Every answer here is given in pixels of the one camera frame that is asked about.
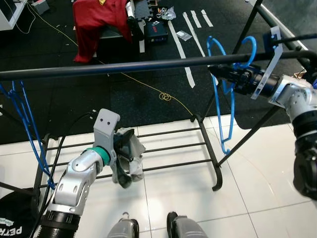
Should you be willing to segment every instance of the black rubber floor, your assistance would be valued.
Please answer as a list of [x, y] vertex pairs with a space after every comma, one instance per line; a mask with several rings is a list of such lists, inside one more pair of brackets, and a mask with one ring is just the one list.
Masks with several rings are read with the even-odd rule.
[[[48, 1], [51, 10], [43, 18], [75, 40], [70, 0]], [[174, 6], [177, 18], [172, 21], [176, 31], [190, 33], [182, 16], [195, 10], [201, 29], [195, 28], [205, 53], [205, 41], [209, 35], [216, 37], [231, 53], [252, 6], [244, 0], [162, 0], [161, 5]], [[204, 9], [214, 27], [207, 27], [200, 11]], [[32, 17], [24, 9], [18, 21], [21, 29], [26, 30]], [[249, 35], [256, 37], [258, 52], [263, 51], [262, 34], [269, 30], [267, 24], [257, 16]], [[200, 52], [194, 39], [181, 41], [187, 57], [199, 57]], [[41, 20], [36, 19], [28, 35], [16, 28], [0, 32], [0, 71], [81, 65], [73, 62], [76, 47], [63, 35], [56, 32]], [[243, 46], [241, 52], [250, 52]], [[146, 47], [146, 53], [138, 54], [138, 44], [127, 44], [123, 40], [101, 41], [98, 50], [99, 59], [105, 63], [128, 62], [138, 60], [162, 60], [179, 58], [172, 36], [164, 44]], [[203, 113], [213, 93], [211, 78], [206, 67], [191, 68], [196, 87], [191, 89], [184, 69], [157, 70], [132, 73], [138, 80], [152, 85], [181, 100], [192, 112]], [[295, 60], [281, 61], [275, 72], [292, 74], [301, 67]], [[25, 82], [41, 136], [46, 133], [62, 135], [68, 125], [79, 115], [91, 109], [110, 109], [121, 115], [119, 126], [140, 126], [153, 123], [188, 119], [189, 113], [177, 102], [165, 102], [159, 99], [159, 93], [140, 85], [121, 74], [105, 76], [87, 76], [59, 78], [54, 80], [32, 80]], [[223, 114], [230, 113], [227, 99], [220, 95]], [[11, 101], [0, 94], [0, 104], [17, 117]], [[271, 108], [266, 100], [251, 100], [249, 97], [236, 95], [236, 120], [242, 128], [251, 128]], [[209, 113], [216, 115], [215, 107]], [[284, 112], [278, 113], [267, 125], [289, 122]], [[80, 134], [92, 132], [93, 123], [83, 119], [70, 132]], [[22, 128], [0, 117], [0, 144], [26, 140]]]

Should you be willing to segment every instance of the white tile floor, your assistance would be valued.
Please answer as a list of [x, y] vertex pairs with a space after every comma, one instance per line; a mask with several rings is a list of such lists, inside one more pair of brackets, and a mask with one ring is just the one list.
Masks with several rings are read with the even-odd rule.
[[[228, 116], [223, 131], [228, 132]], [[205, 125], [216, 157], [218, 122]], [[189, 120], [135, 128], [136, 134], [193, 128]], [[248, 130], [234, 126], [232, 148]], [[200, 131], [189, 131], [140, 139], [147, 149], [202, 142]], [[66, 144], [93, 141], [92, 134], [69, 136]], [[101, 179], [93, 184], [80, 221], [78, 238], [104, 238], [127, 211], [137, 219], [141, 238], [167, 238], [166, 215], [176, 211], [197, 221], [210, 238], [316, 238], [317, 203], [302, 197], [292, 185], [294, 142], [289, 124], [261, 128], [222, 166], [223, 187], [213, 192], [215, 175], [210, 163], [146, 172], [142, 181], [128, 189]], [[60, 162], [79, 155], [86, 146], [62, 150]], [[48, 154], [53, 160], [55, 151]], [[205, 146], [144, 154], [144, 168], [208, 159]], [[37, 162], [27, 143], [0, 146], [0, 181], [19, 187], [33, 186]], [[65, 167], [56, 170], [58, 180]], [[105, 168], [102, 175], [109, 174]], [[8, 194], [0, 189], [0, 197]]]

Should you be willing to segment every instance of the gray cloth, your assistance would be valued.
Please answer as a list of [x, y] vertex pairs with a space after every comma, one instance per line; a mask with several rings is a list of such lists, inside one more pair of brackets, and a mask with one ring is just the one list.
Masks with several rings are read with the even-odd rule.
[[[116, 135], [123, 135], [131, 128], [120, 128]], [[139, 142], [138, 138], [133, 134], [128, 141], [120, 149], [127, 157], [118, 154], [117, 160], [112, 169], [112, 181], [119, 183], [123, 188], [128, 188], [132, 182], [140, 181], [143, 178], [142, 169], [142, 153], [145, 151], [145, 147]]]

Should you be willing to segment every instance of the yellow cable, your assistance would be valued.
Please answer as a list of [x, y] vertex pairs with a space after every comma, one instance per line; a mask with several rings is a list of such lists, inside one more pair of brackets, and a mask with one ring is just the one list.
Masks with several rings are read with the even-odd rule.
[[31, 10], [42, 20], [44, 21], [47, 25], [49, 25], [51, 28], [55, 29], [56, 31], [58, 31], [59, 33], [63, 34], [64, 36], [66, 36], [72, 43], [74, 43], [76, 46], [78, 46], [78, 44], [76, 42], [74, 42], [69, 36], [67, 36], [64, 32], [58, 30], [56, 27], [53, 27], [52, 25], [50, 25], [47, 21], [45, 21], [43, 18], [41, 18], [40, 15], [38, 15], [38, 13], [33, 9], [31, 8]]
[[[74, 42], [69, 36], [67, 36], [65, 33], [63, 33], [62, 31], [60, 31], [60, 30], [58, 30], [56, 27], [53, 27], [51, 24], [49, 24], [47, 21], [45, 21], [43, 18], [41, 18], [41, 16], [40, 15], [38, 15], [38, 13], [35, 11], [35, 10], [33, 10], [33, 8], [31, 8], [32, 9], [32, 11], [42, 20], [42, 21], [44, 21], [47, 25], [49, 25], [51, 28], [53, 28], [53, 29], [55, 29], [56, 31], [58, 31], [59, 33], [61, 33], [61, 34], [63, 34], [64, 36], [66, 36], [72, 43], [74, 43], [76, 46], [78, 46], [78, 44], [76, 43], [76, 42]], [[150, 85], [148, 85], [148, 84], [146, 84], [146, 83], [143, 83], [143, 82], [141, 82], [141, 81], [139, 81], [139, 80], [137, 80], [137, 79], [135, 79], [135, 78], [133, 78], [133, 77], [131, 77], [131, 76], [129, 76], [129, 75], [127, 75], [127, 74], [125, 74], [125, 73], [121, 73], [121, 74], [123, 74], [124, 76], [126, 76], [126, 77], [128, 77], [128, 78], [130, 78], [130, 79], [132, 79], [132, 80], [134, 80], [134, 81], [136, 81], [136, 82], [138, 82], [138, 83], [140, 83], [140, 84], [143, 84], [143, 85], [145, 85], [145, 86], [147, 86], [147, 87], [149, 87], [149, 88], [152, 88], [153, 90], [156, 90], [156, 91], [158, 91], [159, 92], [159, 99], [161, 99], [161, 100], [164, 100], [164, 101], [170, 101], [171, 99], [174, 99], [175, 101], [177, 101], [180, 105], [182, 105], [188, 112], [189, 112], [189, 114], [192, 116], [193, 114], [192, 114], [192, 112], [181, 102], [181, 101], [179, 101], [177, 98], [175, 98], [175, 97], [173, 97], [173, 96], [171, 96], [170, 94], [168, 94], [168, 93], [164, 93], [164, 92], [162, 92], [161, 90], [159, 90], [159, 89], [157, 89], [157, 88], [154, 88], [154, 87], [152, 87], [152, 86], [150, 86]]]

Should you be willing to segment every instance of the red garment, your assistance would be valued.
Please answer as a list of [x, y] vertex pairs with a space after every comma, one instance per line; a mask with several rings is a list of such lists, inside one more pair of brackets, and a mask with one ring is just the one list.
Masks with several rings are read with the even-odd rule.
[[132, 41], [127, 24], [125, 5], [127, 0], [106, 0], [101, 5], [98, 0], [77, 0], [73, 14], [78, 42], [76, 62], [89, 62], [96, 52], [100, 28], [111, 25], [118, 28], [127, 41]]

